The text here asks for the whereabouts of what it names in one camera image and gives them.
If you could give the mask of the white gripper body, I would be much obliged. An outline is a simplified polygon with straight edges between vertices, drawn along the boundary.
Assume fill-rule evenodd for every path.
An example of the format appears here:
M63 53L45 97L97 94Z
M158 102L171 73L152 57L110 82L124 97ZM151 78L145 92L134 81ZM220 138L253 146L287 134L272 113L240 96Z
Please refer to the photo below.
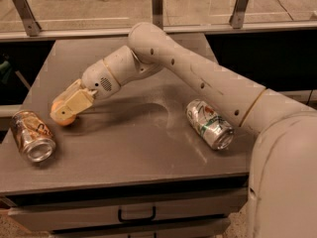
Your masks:
M83 73L81 80L86 88L95 92L96 98L108 98L121 88L103 59L91 65Z

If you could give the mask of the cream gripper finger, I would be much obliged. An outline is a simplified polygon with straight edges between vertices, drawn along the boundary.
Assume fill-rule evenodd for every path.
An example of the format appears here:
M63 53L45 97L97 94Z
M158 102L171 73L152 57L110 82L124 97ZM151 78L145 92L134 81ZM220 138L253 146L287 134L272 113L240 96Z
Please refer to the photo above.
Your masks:
M94 102L94 94L94 91L82 88L77 94L70 98L65 106L68 107L71 113L76 116L80 112L92 106Z
M53 100L53 106L58 107L65 105L71 97L77 94L82 89L81 80L77 79L65 91Z

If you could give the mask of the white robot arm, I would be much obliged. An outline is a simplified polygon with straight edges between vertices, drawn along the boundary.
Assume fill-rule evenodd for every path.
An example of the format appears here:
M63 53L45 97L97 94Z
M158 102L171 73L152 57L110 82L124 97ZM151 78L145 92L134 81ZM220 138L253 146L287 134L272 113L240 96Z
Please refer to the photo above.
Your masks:
M135 25L124 47L90 66L58 96L51 117L68 125L96 98L164 67L257 138L248 238L316 238L317 111L184 48L151 23Z

